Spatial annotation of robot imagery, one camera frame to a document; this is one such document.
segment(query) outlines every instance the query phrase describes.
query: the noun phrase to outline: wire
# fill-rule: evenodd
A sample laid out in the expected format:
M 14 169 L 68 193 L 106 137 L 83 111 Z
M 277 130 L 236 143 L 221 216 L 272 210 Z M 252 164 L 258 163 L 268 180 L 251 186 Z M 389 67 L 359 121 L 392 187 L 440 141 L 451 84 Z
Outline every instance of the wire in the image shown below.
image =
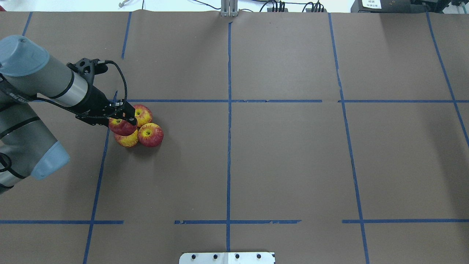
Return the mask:
M 121 78 L 122 78 L 122 81 L 123 81 L 123 83 L 124 83 L 124 100 L 123 100 L 123 101 L 126 101 L 126 100 L 127 100 L 127 82 L 125 81 L 124 74 L 122 73 L 122 71 L 121 71 L 121 69 L 119 68 L 119 66 L 117 65 L 117 63 L 115 63 L 115 62 L 113 62 L 113 61 L 108 61 L 108 60 L 106 60 L 106 61 L 104 61 L 104 64 L 112 64 L 112 65 L 114 65 L 114 66 L 116 67 L 116 69 L 118 70 L 118 72 L 119 72 L 119 74 L 120 74 L 120 76 L 121 76 Z M 108 118 L 108 117 L 111 117 L 111 116 L 115 115 L 115 114 L 116 114 L 117 112 L 119 112 L 120 110 L 122 110 L 122 107 L 118 107 L 118 108 L 115 109 L 115 111 L 114 111 L 113 113 L 108 114 L 108 115 L 104 115 L 104 116 L 90 116 L 90 115 L 86 115 L 86 114 L 83 114 L 83 113 L 75 112 L 75 111 L 73 111 L 73 110 L 71 110 L 71 109 L 68 109 L 68 108 L 66 108 L 66 107 L 64 107 L 64 106 L 62 106 L 62 105 L 60 105 L 60 104 L 58 104 L 58 103 L 56 103 L 56 102 L 54 102 L 54 101 L 52 101 L 52 100 L 46 99 L 46 98 L 36 97 L 35 100 L 40 100 L 40 101 L 48 102 L 48 103 L 50 103 L 50 104 L 53 104 L 53 105 L 55 105 L 55 106 L 57 106 L 57 107 L 59 107 L 59 108 L 62 108 L 62 109 L 64 109 L 64 110 L 66 110 L 66 111 L 68 111 L 68 112 L 70 112 L 70 113 L 72 113 L 72 114 L 75 114 L 75 115 L 77 115 L 77 116 L 82 116 L 82 117 L 85 117 L 85 118 L 96 118 L 96 119 L 98 119 L 98 118 Z
M 0 169 L 0 172 L 8 171 L 12 165 L 11 158 L 5 153 L 0 153 L 0 164 L 3 165 L 3 169 Z
M 319 2 L 319 0 L 316 2 L 316 4 L 313 6 L 313 9 L 311 12 L 314 13 L 321 13 L 324 12 L 324 6 Z
M 285 12 L 285 2 L 280 1 L 280 7 L 278 12 Z
M 306 7 L 311 4 L 312 8 L 314 8 L 314 3 L 313 2 L 308 2 L 306 5 L 304 5 L 303 10 L 301 11 L 302 13 L 305 11 Z
M 254 2 L 270 2 L 270 1 L 265 1 L 265 0 L 251 0 Z M 293 5 L 305 5 L 306 3 L 290 3 L 290 2 L 284 2 L 286 4 L 293 4 Z
M 216 8 L 216 7 L 211 6 L 211 5 L 207 4 L 207 3 L 201 2 L 201 1 L 199 1 L 199 0 L 192 0 L 192 1 L 197 2 L 197 3 L 204 4 L 204 5 L 206 5 L 206 6 L 210 6 L 211 8 L 213 8 L 213 9 L 215 9 L 215 10 L 221 10 L 221 8 Z
M 272 12 L 274 12 L 274 8 L 273 8 L 273 4 L 274 4 L 274 3 L 275 3 L 275 9 L 278 8 L 278 7 L 277 7 L 277 1 L 276 1 L 276 0 L 268 0 L 267 2 L 265 2 L 265 3 L 262 5 L 261 10 L 259 10 L 259 12 L 262 12 L 262 9 L 265 7 L 265 5 L 268 4 L 268 3 L 270 3 L 270 2 L 272 3 Z

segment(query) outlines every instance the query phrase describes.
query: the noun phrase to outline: white wall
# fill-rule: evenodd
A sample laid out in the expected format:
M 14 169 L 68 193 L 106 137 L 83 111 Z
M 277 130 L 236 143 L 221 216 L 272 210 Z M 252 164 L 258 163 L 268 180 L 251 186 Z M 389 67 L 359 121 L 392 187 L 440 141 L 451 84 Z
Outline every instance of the white wall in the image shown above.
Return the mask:
M 134 11 L 142 8 L 143 0 L 130 0 L 122 8 L 122 0 L 0 0 L 7 11 Z M 214 7 L 220 7 L 220 0 L 201 0 Z M 354 0 L 323 0 L 321 3 L 328 12 L 349 13 Z M 286 2 L 308 2 L 287 0 Z M 258 12 L 263 3 L 251 0 L 238 0 L 238 8 L 248 8 Z M 289 12 L 301 12 L 304 5 L 287 4 Z M 191 0 L 145 0 L 144 9 L 150 11 L 208 11 L 212 8 Z M 448 14 L 463 14 L 461 7 L 445 9 Z

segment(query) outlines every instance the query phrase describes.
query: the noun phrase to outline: robotic arm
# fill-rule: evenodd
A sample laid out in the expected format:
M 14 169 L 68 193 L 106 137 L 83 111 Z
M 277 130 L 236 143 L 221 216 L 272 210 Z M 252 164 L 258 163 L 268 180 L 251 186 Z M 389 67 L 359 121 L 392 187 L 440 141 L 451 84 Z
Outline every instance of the robotic arm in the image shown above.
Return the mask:
M 94 76 L 105 73 L 108 64 L 122 77 L 123 100 L 111 102 L 93 86 Z M 23 36 L 0 40 L 0 91 L 0 194 L 29 175 L 47 177 L 70 159 L 28 102 L 52 103 L 91 125 L 107 126 L 109 117 L 136 124 L 116 63 L 83 58 L 65 66 Z M 52 100 L 37 97 L 39 93 Z

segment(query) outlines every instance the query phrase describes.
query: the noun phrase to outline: red and yellow apple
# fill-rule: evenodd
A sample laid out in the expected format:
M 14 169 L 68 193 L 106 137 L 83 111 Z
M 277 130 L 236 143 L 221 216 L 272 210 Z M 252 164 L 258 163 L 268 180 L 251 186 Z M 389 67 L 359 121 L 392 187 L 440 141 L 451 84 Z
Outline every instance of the red and yellow apple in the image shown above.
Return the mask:
M 138 130 L 135 129 L 135 131 L 129 136 L 120 136 L 118 134 L 114 134 L 114 138 L 116 139 L 117 143 L 119 143 L 119 145 L 126 147 L 126 148 L 131 148 L 138 143 L 137 134 L 138 134 Z
M 161 144 L 163 137 L 163 130 L 159 125 L 154 123 L 144 124 L 138 131 L 138 141 L 149 148 Z
M 151 121 L 153 121 L 153 114 L 148 107 L 142 104 L 136 104 L 134 105 L 134 108 L 138 127 L 142 127 L 144 124 L 151 123 Z
M 114 118 L 109 118 L 108 126 L 112 132 L 120 136 L 129 136 L 137 129 L 137 125 L 132 125 L 125 120 Z

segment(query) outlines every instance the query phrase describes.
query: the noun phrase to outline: blue tape line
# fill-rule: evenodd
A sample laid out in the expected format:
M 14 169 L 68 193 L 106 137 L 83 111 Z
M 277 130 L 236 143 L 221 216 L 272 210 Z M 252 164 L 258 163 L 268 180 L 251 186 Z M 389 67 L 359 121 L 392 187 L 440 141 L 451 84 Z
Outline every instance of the blue tape line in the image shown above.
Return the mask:
M 191 100 L 191 99 L 128 99 L 128 102 L 156 103 L 228 103 L 228 100 Z
M 123 225 L 123 220 L 94 220 L 94 225 Z
M 114 102 L 116 102 L 116 98 L 117 98 L 117 91 L 114 94 L 114 99 L 113 99 Z M 101 181 L 103 179 L 104 161 L 106 160 L 107 145 L 109 143 L 109 131 L 110 130 L 108 128 L 107 132 L 106 132 L 106 140 L 104 142 L 103 156 L 101 158 L 101 167 L 99 168 L 98 184 L 96 186 L 96 193 L 94 195 L 93 211 L 91 212 L 91 222 L 90 222 L 90 228 L 88 230 L 88 238 L 86 240 L 85 254 L 84 254 L 84 257 L 83 257 L 83 264 L 86 264 L 86 262 L 88 261 L 88 253 L 90 251 L 91 237 L 93 235 L 94 219 L 96 217 L 96 208 L 98 207 L 99 191 L 101 190 Z
M 339 103 L 452 103 L 453 100 L 339 100 Z
M 176 220 L 175 225 L 226 225 L 226 220 Z
M 280 225 L 295 225 L 300 223 L 301 220 L 230 220 L 231 225 L 266 225 L 266 224 L 280 224 Z M 225 225 L 226 220 L 176 220 L 175 225 Z
M 224 99 L 128 99 L 129 102 L 156 102 L 156 103 L 228 103 Z M 231 100 L 232 103 L 321 103 L 322 100 Z
M 0 220 L 0 225 L 89 225 L 90 220 Z M 95 225 L 122 225 L 121 220 L 94 221 Z
M 301 220 L 231 220 L 231 223 L 236 224 L 236 225 L 265 225 L 265 224 L 295 225 L 300 222 Z
M 233 100 L 234 103 L 321 103 L 322 100 Z
M 132 18 L 132 12 L 129 12 L 129 17 L 127 19 L 127 29 L 125 30 L 125 38 L 124 38 L 124 46 L 122 46 L 122 56 L 124 58 L 125 55 L 125 48 L 127 47 L 127 37 L 129 36 L 129 29 L 130 29 L 130 19 Z
M 26 35 L 26 31 L 28 30 L 29 23 L 31 22 L 31 17 L 32 17 L 32 12 L 30 12 L 30 15 L 28 16 L 28 20 L 26 21 L 26 25 L 24 25 L 23 29 L 23 34 L 22 36 Z
M 345 219 L 342 220 L 343 224 L 387 224 L 387 223 L 469 223 L 469 219 L 450 219 L 450 218 L 435 218 L 435 219 Z
M 227 252 L 231 250 L 231 23 L 228 23 Z
M 356 196 L 356 203 L 358 207 L 358 216 L 360 220 L 363 220 L 362 203 L 360 202 L 360 192 L 358 190 L 358 180 L 356 178 L 355 160 L 353 157 L 352 142 L 350 140 L 350 130 L 348 129 L 348 120 L 347 120 L 347 114 L 345 110 L 344 93 L 342 90 L 342 82 L 340 80 L 340 75 L 339 75 L 339 60 L 337 59 L 337 49 L 335 46 L 334 30 L 332 26 L 332 17 L 331 17 L 331 13 L 327 13 L 327 15 L 329 16 L 329 27 L 331 29 L 331 40 L 332 40 L 332 48 L 334 51 L 335 70 L 337 72 L 337 82 L 339 83 L 339 88 L 340 88 L 339 90 L 340 100 L 341 100 L 341 105 L 342 105 L 342 113 L 344 116 L 345 132 L 347 134 L 348 152 L 350 154 L 350 161 L 352 163 L 352 173 L 353 173 L 353 180 L 354 180 L 354 185 L 355 185 L 355 196 Z M 363 250 L 365 252 L 365 261 L 366 261 L 366 264 L 370 264 L 370 257 L 368 255 L 368 245 L 366 242 L 365 225 L 363 223 L 360 223 L 360 228 L 362 231 L 362 241 L 363 241 Z
M 431 21 L 430 21 L 430 14 L 428 13 L 428 11 L 426 12 L 426 14 L 427 14 L 428 27 L 430 29 L 431 39 L 433 40 L 433 44 L 435 46 L 435 51 L 437 52 L 438 60 L 439 60 L 440 65 L 441 65 L 441 69 L 443 70 L 443 74 L 445 75 L 446 84 L 448 85 L 449 93 L 451 94 L 451 98 L 453 99 L 454 109 L 456 109 L 456 113 L 458 114 L 458 119 L 459 119 L 459 123 L 461 123 L 462 132 L 464 133 L 464 137 L 466 138 L 466 144 L 469 147 L 469 137 L 468 137 L 468 134 L 466 132 L 466 127 L 464 126 L 464 122 L 462 121 L 461 113 L 459 112 L 458 103 L 456 101 L 456 97 L 454 96 L 453 89 L 451 88 L 451 83 L 449 82 L 449 77 L 448 77 L 448 74 L 446 72 L 445 65 L 443 64 L 443 60 L 441 59 L 441 55 L 440 55 L 440 52 L 439 52 L 439 49 L 438 49 L 438 45 L 437 45 L 437 41 L 435 39 L 435 35 L 433 34 L 433 28 L 431 26 Z

